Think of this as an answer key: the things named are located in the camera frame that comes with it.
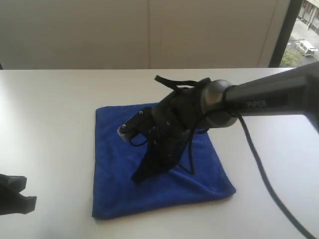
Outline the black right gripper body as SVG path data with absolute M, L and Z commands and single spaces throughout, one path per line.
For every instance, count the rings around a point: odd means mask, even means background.
M 182 156 L 188 144 L 189 133 L 190 131 L 186 130 L 178 136 L 173 136 L 156 127 L 148 144 L 147 154 L 155 154 L 165 158 L 169 162 L 169 171 L 179 166 L 189 173 L 190 170 L 181 164 Z

